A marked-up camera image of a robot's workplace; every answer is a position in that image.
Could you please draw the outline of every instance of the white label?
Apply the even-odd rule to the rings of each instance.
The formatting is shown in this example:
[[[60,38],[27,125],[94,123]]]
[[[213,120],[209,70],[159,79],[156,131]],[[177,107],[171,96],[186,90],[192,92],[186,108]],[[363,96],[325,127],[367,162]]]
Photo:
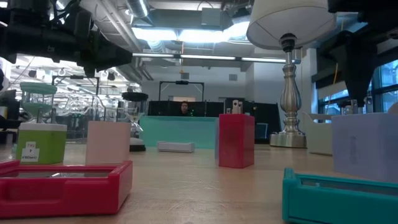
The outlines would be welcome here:
[[[26,142],[22,149],[21,162],[38,162],[40,149],[36,149],[36,142]]]

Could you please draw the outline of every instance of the silver lamp base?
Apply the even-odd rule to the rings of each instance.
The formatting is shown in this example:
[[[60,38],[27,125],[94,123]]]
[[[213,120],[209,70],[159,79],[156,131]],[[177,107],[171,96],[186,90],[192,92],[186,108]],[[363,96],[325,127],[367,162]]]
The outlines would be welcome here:
[[[303,134],[278,133],[271,134],[269,145],[276,147],[306,148],[307,140]]]

